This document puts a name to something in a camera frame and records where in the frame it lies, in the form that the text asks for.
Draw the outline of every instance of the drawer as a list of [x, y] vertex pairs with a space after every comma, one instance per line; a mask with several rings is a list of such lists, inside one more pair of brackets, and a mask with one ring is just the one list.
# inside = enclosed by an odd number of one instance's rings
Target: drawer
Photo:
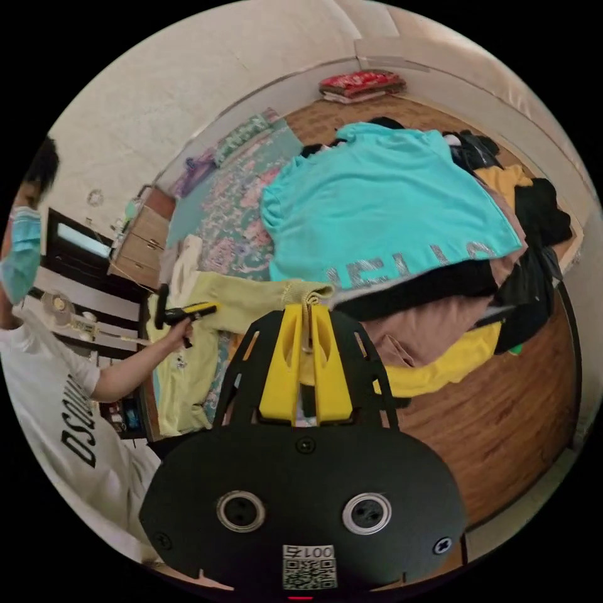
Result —
[[131, 232], [128, 234], [119, 250], [119, 258], [130, 259], [132, 262], [148, 266], [149, 268], [158, 271], [162, 253], [162, 248], [137, 237]]
[[137, 237], [163, 249], [168, 238], [169, 225], [170, 222], [163, 216], [144, 206], [136, 216], [131, 234], [135, 234]]
[[115, 265], [111, 266], [109, 272], [122, 278], [129, 278], [131, 281], [149, 289], [155, 290], [159, 286], [159, 271], [135, 262], [133, 259], [120, 257]]

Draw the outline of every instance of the surgical mask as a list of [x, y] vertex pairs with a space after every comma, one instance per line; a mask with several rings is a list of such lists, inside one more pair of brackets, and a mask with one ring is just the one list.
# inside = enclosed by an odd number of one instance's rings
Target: surgical mask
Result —
[[20, 303], [33, 287], [40, 267], [40, 214], [29, 207], [18, 207], [11, 214], [11, 250], [0, 261], [0, 279], [13, 305]]

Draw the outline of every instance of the stacked cloth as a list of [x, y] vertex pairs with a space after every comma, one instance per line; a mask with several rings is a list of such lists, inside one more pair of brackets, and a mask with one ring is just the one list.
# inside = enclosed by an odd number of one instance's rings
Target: stacked cloth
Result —
[[351, 104], [404, 91], [406, 82], [383, 69], [365, 69], [322, 80], [318, 89], [326, 101]]
[[401, 369], [394, 395], [460, 381], [552, 314], [551, 246], [571, 238], [570, 218], [548, 180], [497, 152], [379, 117], [304, 148], [263, 191], [271, 279], [330, 283], [329, 307]]

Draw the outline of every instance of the electric fan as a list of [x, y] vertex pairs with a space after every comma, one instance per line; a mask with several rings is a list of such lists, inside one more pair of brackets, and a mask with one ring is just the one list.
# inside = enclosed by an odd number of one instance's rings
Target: electric fan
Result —
[[82, 312], [82, 316], [75, 313], [75, 308], [69, 298], [59, 291], [47, 291], [41, 299], [44, 316], [52, 330], [73, 329], [79, 333], [80, 339], [93, 342], [98, 335], [114, 337], [122, 341], [131, 341], [140, 345], [150, 345], [146, 339], [116, 335], [103, 331], [97, 324], [97, 319], [92, 312]]

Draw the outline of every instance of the black handle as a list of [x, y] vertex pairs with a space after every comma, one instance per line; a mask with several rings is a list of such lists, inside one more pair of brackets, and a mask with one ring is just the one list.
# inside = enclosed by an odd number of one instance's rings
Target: black handle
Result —
[[159, 287], [158, 294], [159, 299], [157, 299], [157, 309], [155, 311], [155, 328], [160, 331], [165, 323], [165, 305], [168, 302], [170, 286], [167, 283], [163, 283]]

